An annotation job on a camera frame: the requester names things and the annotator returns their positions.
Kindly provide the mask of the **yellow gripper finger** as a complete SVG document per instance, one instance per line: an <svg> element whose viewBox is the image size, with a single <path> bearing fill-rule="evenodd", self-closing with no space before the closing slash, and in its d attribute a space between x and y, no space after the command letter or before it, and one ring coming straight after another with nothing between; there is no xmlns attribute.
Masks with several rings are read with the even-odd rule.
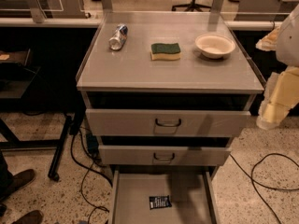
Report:
<svg viewBox="0 0 299 224"><path fill-rule="evenodd" d="M273 51L277 47L279 28L275 28L268 35L256 43L256 48L263 51Z"/></svg>
<svg viewBox="0 0 299 224"><path fill-rule="evenodd" d="M274 129L299 104L299 68L289 66L280 74L272 73L263 97L256 124L264 130Z"/></svg>

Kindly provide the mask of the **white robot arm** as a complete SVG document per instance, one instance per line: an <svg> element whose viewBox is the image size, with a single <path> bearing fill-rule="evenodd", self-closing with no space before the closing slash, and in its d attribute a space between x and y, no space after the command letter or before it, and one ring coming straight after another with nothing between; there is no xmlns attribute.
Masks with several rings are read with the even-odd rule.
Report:
<svg viewBox="0 0 299 224"><path fill-rule="evenodd" d="M256 124L269 130L276 128L299 104L299 6L284 22L256 44L263 51L273 50L279 62L287 65L280 74L268 78Z"/></svg>

